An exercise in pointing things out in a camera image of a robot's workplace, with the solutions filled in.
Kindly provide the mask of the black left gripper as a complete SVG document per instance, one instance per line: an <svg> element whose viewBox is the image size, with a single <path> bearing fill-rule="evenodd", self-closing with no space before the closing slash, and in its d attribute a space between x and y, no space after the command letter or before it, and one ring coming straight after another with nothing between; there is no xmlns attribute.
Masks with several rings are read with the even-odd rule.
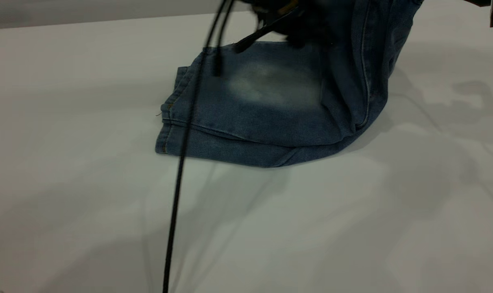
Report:
<svg viewBox="0 0 493 293"><path fill-rule="evenodd" d="M258 20L256 39L269 32L286 37L294 48L306 44L333 45L327 5L320 0L248 0Z"/></svg>

